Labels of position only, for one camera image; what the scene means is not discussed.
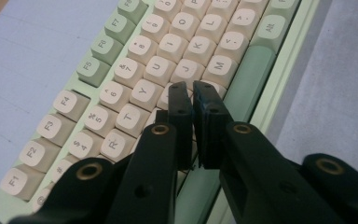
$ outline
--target mint green keycap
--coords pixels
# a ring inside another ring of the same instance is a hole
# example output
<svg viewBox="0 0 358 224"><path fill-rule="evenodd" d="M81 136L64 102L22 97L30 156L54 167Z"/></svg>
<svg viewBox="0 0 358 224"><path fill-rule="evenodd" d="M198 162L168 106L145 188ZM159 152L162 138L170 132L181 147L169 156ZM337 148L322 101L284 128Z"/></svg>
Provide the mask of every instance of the mint green keycap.
<svg viewBox="0 0 358 224"><path fill-rule="evenodd" d="M106 77L110 66L93 57L85 57L77 66L79 79L90 84L93 87L99 87Z"/></svg>
<svg viewBox="0 0 358 224"><path fill-rule="evenodd" d="M265 15L280 15L291 20L299 0L271 0L264 12Z"/></svg>
<svg viewBox="0 0 358 224"><path fill-rule="evenodd" d="M275 52L269 48L252 46L247 49L224 99L234 120L250 120L274 61Z"/></svg>
<svg viewBox="0 0 358 224"><path fill-rule="evenodd" d="M284 35L286 34L288 20L279 15L268 15L259 23L250 46L265 46L278 53Z"/></svg>
<svg viewBox="0 0 358 224"><path fill-rule="evenodd" d="M142 0L120 0L117 5L117 10L120 15L138 24L147 10L147 4Z"/></svg>
<svg viewBox="0 0 358 224"><path fill-rule="evenodd" d="M92 56L110 65L122 49L123 45L108 35L98 35L91 44Z"/></svg>
<svg viewBox="0 0 358 224"><path fill-rule="evenodd" d="M121 44L126 44L130 38L135 24L126 17L118 14L115 10L104 25L104 30L107 35L118 40Z"/></svg>

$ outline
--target keyboard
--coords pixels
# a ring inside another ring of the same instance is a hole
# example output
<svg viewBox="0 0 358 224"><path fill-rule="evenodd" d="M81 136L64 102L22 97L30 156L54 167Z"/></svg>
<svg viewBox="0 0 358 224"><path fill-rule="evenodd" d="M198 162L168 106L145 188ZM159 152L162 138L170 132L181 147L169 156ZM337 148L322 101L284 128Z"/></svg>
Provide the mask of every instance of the keyboard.
<svg viewBox="0 0 358 224"><path fill-rule="evenodd" d="M156 111L168 108L174 82L184 81L189 96L194 80L210 83L235 120L266 132L318 4L118 1L3 176L0 222L37 211L73 163L131 154ZM198 165L178 171L175 223L205 222L219 189L218 171Z"/></svg>

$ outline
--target clamp jaw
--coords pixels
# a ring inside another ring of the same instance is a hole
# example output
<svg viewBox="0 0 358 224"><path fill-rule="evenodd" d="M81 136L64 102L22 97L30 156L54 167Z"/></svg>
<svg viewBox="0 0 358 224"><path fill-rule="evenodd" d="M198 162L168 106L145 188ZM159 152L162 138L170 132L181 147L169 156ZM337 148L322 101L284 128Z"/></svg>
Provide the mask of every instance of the clamp jaw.
<svg viewBox="0 0 358 224"><path fill-rule="evenodd" d="M170 87L169 110L145 128L135 152L114 165L74 164L35 214L10 223L173 223L176 174L191 167L192 124L200 165L220 169L237 223L358 223L358 172L314 154L284 158L253 125L233 121L214 88Z"/></svg>

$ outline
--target metal grommet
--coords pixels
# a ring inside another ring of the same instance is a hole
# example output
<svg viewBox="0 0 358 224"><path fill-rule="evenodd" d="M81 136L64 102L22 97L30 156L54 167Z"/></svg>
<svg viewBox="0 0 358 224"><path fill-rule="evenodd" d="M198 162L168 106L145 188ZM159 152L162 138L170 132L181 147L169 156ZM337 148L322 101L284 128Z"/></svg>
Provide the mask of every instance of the metal grommet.
<svg viewBox="0 0 358 224"><path fill-rule="evenodd" d="M252 129L245 124L237 124L234 126L234 131L237 133L251 133Z"/></svg>
<svg viewBox="0 0 358 224"><path fill-rule="evenodd" d="M103 167L100 163L94 162L86 164L77 170L76 176L80 180L90 180L99 175L103 171Z"/></svg>
<svg viewBox="0 0 358 224"><path fill-rule="evenodd" d="M320 158L315 163L319 169L330 175L342 175L345 172L344 168L338 162L327 158Z"/></svg>
<svg viewBox="0 0 358 224"><path fill-rule="evenodd" d="M165 134L170 130L167 125L159 124L152 128L153 134Z"/></svg>

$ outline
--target gray surface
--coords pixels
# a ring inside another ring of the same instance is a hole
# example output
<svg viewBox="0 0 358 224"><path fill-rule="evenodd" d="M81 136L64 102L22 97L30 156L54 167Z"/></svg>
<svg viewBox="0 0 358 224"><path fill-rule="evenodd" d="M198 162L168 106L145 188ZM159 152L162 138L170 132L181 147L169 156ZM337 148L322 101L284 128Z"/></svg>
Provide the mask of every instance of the gray surface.
<svg viewBox="0 0 358 224"><path fill-rule="evenodd" d="M283 156L302 162L323 152L358 170L358 1L332 2L299 86L291 88L285 98L293 103L268 134Z"/></svg>

